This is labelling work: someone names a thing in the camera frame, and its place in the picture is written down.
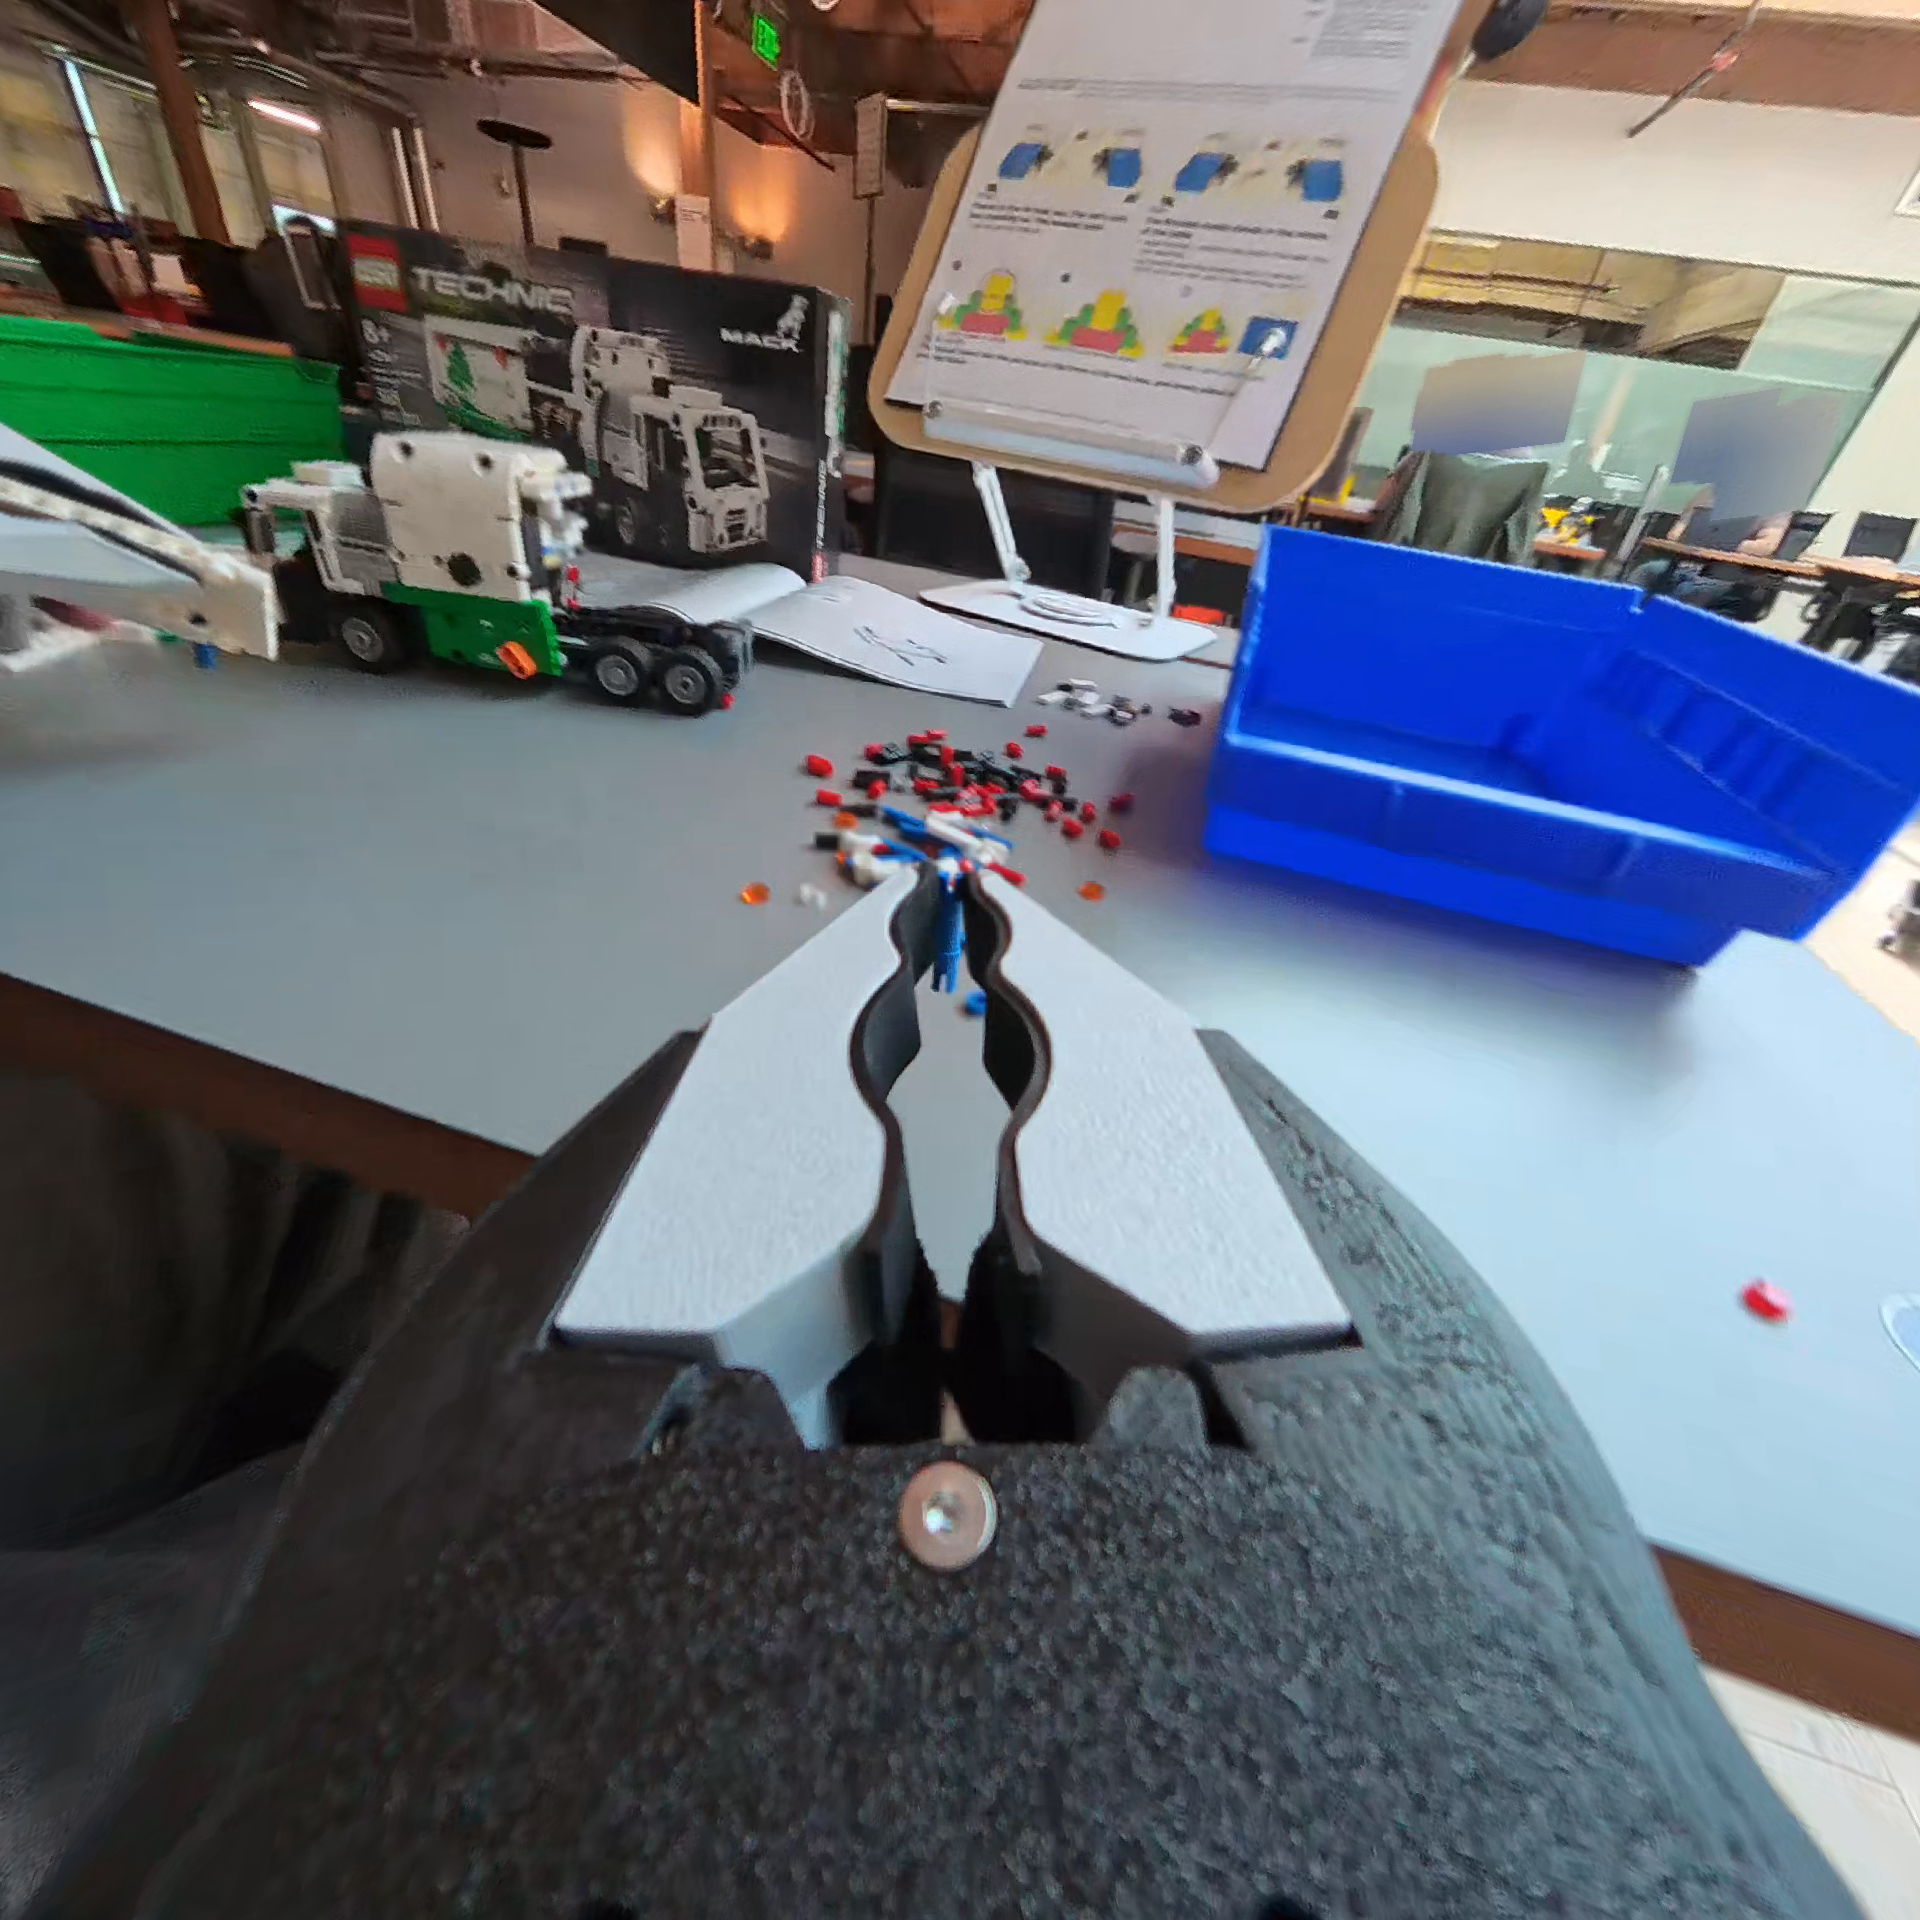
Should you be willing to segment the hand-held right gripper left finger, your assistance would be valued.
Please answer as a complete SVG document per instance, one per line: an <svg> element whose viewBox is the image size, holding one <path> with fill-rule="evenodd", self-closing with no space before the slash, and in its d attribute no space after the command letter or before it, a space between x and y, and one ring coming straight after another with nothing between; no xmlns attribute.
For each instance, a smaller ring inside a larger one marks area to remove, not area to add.
<svg viewBox="0 0 1920 1920"><path fill-rule="evenodd" d="M553 1340L761 1374L835 1444L841 1374L900 1340L917 1230L889 1092L917 1058L942 891L893 870L694 1035L553 1301Z"/></svg>

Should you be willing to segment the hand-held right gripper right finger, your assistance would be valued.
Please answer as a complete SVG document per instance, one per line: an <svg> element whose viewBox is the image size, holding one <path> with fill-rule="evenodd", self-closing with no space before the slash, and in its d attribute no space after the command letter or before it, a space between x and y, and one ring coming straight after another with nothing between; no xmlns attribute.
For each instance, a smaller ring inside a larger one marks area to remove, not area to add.
<svg viewBox="0 0 1920 1920"><path fill-rule="evenodd" d="M1005 1104L960 1301L972 1440L1088 1440L1138 1370L1357 1352L1361 1328L1193 1023L972 875L981 1067Z"/></svg>

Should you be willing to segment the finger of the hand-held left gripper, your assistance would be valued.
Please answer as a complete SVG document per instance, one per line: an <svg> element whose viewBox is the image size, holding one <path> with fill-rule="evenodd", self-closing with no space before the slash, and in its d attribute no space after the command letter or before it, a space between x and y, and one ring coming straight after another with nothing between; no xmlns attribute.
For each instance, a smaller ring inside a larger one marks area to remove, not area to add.
<svg viewBox="0 0 1920 1920"><path fill-rule="evenodd" d="M159 530L185 530L109 481L69 465L19 430L0 430L0 519L75 519L75 520L154 520Z"/></svg>
<svg viewBox="0 0 1920 1920"><path fill-rule="evenodd" d="M200 539L154 520L4 519L0 634L34 634L35 600L162 634L206 634Z"/></svg>

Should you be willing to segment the white lego beam with holes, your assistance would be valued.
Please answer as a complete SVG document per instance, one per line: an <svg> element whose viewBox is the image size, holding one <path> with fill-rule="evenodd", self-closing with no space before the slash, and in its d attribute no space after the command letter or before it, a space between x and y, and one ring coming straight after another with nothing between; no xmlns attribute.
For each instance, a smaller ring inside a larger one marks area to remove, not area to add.
<svg viewBox="0 0 1920 1920"><path fill-rule="evenodd" d="M284 627L275 588L252 559L206 547L200 605L206 605L206 634L178 634L178 641L206 645L237 659L275 659L275 627Z"/></svg>

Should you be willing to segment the white and green lego truck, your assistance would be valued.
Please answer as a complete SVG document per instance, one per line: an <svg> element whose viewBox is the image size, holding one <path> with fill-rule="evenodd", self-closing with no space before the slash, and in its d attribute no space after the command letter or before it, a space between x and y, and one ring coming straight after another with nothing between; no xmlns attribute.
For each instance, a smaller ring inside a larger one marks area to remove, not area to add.
<svg viewBox="0 0 1920 1920"><path fill-rule="evenodd" d="M245 484L237 520L273 572L275 634L360 675L471 666L682 720L729 710L754 666L739 617L577 599L587 494L553 446L398 430L360 465Z"/></svg>

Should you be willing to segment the pile of small lego pins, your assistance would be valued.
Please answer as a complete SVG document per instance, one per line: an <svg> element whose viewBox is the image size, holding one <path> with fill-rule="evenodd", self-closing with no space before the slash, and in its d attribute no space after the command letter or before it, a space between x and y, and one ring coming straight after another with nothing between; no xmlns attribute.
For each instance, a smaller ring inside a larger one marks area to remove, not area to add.
<svg viewBox="0 0 1920 1920"><path fill-rule="evenodd" d="M806 827L821 884L893 870L999 875L1027 895L1105 898L1146 805L1142 777L1098 764L1069 725L972 738L955 725L874 735L798 759Z"/></svg>

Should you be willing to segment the small white and black lego bits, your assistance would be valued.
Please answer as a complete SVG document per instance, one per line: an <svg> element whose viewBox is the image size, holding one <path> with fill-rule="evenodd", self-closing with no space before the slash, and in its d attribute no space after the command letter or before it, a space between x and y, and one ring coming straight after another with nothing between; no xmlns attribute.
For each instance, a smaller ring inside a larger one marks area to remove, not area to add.
<svg viewBox="0 0 1920 1920"><path fill-rule="evenodd" d="M1153 699L1128 695L1128 690L1105 690L1105 685L1098 685L1088 675L1049 684L1045 690L1032 695L1032 706L1073 710L1084 720L1105 720L1117 727L1128 727L1128 725L1153 720L1153 713L1169 720L1178 727L1201 727L1209 720L1202 706L1153 706Z"/></svg>

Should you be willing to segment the open lego instruction booklet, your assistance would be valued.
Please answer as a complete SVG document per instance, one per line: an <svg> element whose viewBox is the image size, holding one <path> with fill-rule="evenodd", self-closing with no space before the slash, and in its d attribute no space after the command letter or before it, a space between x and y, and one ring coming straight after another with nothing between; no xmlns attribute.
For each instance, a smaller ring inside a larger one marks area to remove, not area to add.
<svg viewBox="0 0 1920 1920"><path fill-rule="evenodd" d="M732 699L759 645L978 706L1013 706L1041 666L1032 634L972 627L846 572L806 583L784 563L674 572L635 600L558 605L553 634L593 695L688 720Z"/></svg>

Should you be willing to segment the black lego set box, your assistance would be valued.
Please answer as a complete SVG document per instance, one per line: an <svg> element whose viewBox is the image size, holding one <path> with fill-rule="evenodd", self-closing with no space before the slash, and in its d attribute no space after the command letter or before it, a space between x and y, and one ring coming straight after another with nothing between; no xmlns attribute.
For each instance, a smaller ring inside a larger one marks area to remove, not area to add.
<svg viewBox="0 0 1920 1920"><path fill-rule="evenodd" d="M341 224L381 430L553 446L638 563L835 570L846 303L674 264Z"/></svg>

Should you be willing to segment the green plastic bin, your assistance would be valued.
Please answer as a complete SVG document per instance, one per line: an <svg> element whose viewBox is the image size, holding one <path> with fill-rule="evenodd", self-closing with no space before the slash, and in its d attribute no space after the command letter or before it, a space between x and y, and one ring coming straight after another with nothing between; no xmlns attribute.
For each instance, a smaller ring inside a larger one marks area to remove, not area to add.
<svg viewBox="0 0 1920 1920"><path fill-rule="evenodd" d="M220 520L252 481L346 458L327 364L34 315L0 318L0 420L185 525Z"/></svg>

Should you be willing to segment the black floor lamp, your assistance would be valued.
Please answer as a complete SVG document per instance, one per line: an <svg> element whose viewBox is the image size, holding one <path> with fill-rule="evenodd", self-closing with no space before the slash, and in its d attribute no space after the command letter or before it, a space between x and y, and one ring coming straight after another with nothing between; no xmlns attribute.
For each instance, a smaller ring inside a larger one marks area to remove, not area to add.
<svg viewBox="0 0 1920 1920"><path fill-rule="evenodd" d="M529 157L546 157L553 144L552 130L522 128L511 119L486 114L474 119L474 130L492 141L509 157L511 170L511 208L519 208L519 240L529 250L534 245L534 215L529 215Z"/></svg>

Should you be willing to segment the blue plastic bin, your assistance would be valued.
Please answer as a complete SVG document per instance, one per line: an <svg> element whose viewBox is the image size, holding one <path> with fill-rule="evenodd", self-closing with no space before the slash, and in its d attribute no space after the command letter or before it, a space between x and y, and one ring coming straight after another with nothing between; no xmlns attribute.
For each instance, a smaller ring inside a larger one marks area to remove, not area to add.
<svg viewBox="0 0 1920 1920"><path fill-rule="evenodd" d="M1638 588L1267 525L1202 847L1680 971L1913 817L1920 699Z"/></svg>

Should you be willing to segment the person's grey trouser leg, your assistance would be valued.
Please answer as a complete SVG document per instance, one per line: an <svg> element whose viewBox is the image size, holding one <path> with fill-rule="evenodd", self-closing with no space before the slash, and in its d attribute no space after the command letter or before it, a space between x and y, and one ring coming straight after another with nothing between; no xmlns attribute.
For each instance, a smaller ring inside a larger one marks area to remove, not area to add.
<svg viewBox="0 0 1920 1920"><path fill-rule="evenodd" d="M200 1695L284 1481L465 1213L0 1083L0 1912Z"/></svg>

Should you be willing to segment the instruction sheet on stand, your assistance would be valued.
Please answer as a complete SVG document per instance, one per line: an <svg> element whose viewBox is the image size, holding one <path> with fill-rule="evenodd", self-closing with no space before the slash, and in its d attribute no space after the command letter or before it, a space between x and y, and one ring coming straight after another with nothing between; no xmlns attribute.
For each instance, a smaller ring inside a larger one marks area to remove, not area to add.
<svg viewBox="0 0 1920 1920"><path fill-rule="evenodd" d="M1433 200L1431 128L1492 3L1049 0L947 159L868 372L893 446L951 458L999 579L942 610L1118 659L1169 617L1178 508L1258 519L1325 465ZM1041 588L1004 473L1138 494L1146 610Z"/></svg>

